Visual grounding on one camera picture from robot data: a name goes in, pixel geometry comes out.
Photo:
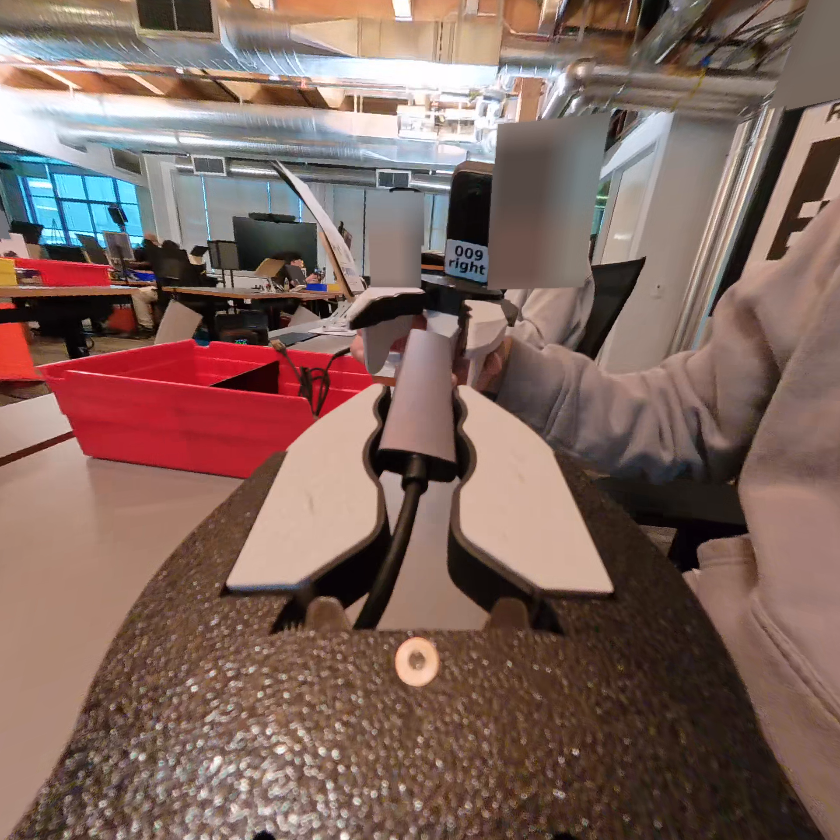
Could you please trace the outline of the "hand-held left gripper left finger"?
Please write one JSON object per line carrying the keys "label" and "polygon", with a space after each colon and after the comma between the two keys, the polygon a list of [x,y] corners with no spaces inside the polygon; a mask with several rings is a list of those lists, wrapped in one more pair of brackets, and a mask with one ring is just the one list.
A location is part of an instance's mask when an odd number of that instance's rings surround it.
{"label": "hand-held left gripper left finger", "polygon": [[374,384],[334,408],[289,447],[225,586],[301,592],[388,531],[372,447],[391,392]]}

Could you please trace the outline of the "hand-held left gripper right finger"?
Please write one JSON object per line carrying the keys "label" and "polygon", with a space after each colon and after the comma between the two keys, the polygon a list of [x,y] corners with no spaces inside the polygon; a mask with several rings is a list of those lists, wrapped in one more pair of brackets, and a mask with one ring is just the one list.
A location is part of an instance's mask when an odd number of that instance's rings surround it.
{"label": "hand-held left gripper right finger", "polygon": [[458,405],[469,466],[454,496],[454,536],[529,595],[612,595],[613,582],[551,447],[471,387],[458,388]]}

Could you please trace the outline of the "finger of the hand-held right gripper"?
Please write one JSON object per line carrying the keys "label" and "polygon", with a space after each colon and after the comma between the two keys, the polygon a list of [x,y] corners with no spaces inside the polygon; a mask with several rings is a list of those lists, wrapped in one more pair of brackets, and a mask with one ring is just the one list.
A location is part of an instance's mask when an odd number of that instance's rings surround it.
{"label": "finger of the hand-held right gripper", "polygon": [[453,370],[483,370],[506,337],[508,316],[497,301],[463,301],[458,314]]}
{"label": "finger of the hand-held right gripper", "polygon": [[411,323],[377,323],[359,331],[363,344],[363,363],[370,375],[380,373],[393,345],[406,339],[411,329]]}

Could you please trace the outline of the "grey usb hub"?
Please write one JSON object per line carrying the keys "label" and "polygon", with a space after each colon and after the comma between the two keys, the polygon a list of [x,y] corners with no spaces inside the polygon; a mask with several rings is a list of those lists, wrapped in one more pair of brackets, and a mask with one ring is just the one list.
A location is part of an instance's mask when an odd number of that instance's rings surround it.
{"label": "grey usb hub", "polygon": [[420,460],[427,480],[456,478],[452,360],[446,337],[409,332],[375,456],[379,470],[407,476]]}

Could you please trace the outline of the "red plastic bin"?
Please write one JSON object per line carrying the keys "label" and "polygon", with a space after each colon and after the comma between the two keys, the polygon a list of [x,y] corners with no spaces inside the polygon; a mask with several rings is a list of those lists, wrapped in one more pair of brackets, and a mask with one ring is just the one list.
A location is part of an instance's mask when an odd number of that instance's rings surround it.
{"label": "red plastic bin", "polygon": [[327,372],[320,417],[374,383],[350,355],[191,339],[40,368],[85,455],[240,479],[316,421],[303,371]]}

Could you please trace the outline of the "grey desk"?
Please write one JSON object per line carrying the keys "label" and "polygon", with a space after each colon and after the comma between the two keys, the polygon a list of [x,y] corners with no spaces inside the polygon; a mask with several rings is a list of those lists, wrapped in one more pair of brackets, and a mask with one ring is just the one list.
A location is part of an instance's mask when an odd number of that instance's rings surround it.
{"label": "grey desk", "polygon": [[240,482],[87,457],[52,395],[2,407],[2,837],[134,601]]}

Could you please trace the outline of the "person's right hand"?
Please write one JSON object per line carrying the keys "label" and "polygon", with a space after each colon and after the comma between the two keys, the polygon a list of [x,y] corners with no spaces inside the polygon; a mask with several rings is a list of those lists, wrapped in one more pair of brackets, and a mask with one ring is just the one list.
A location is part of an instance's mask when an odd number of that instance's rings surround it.
{"label": "person's right hand", "polygon": [[504,338],[484,359],[475,382],[471,385],[476,391],[493,398],[498,396],[503,383],[513,339]]}

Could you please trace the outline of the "document stand with sheets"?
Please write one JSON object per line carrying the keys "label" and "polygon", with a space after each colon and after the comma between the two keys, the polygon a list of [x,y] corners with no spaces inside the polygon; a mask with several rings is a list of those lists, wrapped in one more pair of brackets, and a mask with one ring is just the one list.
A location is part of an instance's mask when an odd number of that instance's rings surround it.
{"label": "document stand with sheets", "polygon": [[292,174],[284,164],[278,161],[269,161],[269,165],[289,185],[290,189],[301,199],[313,216],[318,226],[318,233],[325,253],[332,267],[333,277],[338,281],[344,299],[350,305],[353,305],[357,298],[365,292],[365,284],[355,265],[350,247],[346,245],[342,234],[309,186]]}

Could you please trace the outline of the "black monitor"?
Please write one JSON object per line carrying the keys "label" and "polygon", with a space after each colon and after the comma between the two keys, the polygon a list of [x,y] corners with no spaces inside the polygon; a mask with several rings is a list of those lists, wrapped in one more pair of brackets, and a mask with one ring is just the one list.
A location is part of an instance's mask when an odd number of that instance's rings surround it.
{"label": "black monitor", "polygon": [[234,242],[241,270],[255,271],[265,259],[295,255],[308,271],[322,267],[319,229],[314,223],[273,222],[234,216]]}

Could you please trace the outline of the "person's grey sweatshirt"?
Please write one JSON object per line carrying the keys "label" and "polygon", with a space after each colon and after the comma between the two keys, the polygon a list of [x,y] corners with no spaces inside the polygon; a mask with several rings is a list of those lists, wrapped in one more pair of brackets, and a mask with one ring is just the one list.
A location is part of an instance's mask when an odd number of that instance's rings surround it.
{"label": "person's grey sweatshirt", "polygon": [[825,838],[838,838],[838,199],[766,266],[760,325],[779,372],[738,480],[748,534],[686,578],[765,738]]}

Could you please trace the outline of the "orange traffic cone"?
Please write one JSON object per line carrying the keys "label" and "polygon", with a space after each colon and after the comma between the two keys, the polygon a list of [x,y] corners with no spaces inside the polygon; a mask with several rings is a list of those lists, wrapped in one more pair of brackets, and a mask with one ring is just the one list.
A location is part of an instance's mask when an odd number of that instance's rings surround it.
{"label": "orange traffic cone", "polygon": [[23,322],[1,324],[1,383],[43,383],[29,351],[27,328]]}

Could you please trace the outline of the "red storage bin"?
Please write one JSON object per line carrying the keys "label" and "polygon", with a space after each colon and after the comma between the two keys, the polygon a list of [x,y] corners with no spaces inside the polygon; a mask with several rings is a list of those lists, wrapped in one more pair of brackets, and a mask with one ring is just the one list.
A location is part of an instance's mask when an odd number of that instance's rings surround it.
{"label": "red storage bin", "polygon": [[3,270],[34,271],[46,287],[110,287],[109,266],[53,259],[1,258]]}

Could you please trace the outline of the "black and white marker poster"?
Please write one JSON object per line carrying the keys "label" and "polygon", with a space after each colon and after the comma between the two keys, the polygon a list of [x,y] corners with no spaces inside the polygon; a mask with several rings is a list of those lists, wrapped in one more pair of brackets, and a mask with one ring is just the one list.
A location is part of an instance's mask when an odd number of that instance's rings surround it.
{"label": "black and white marker poster", "polygon": [[839,100],[804,111],[763,218],[760,257],[781,259],[839,193]]}

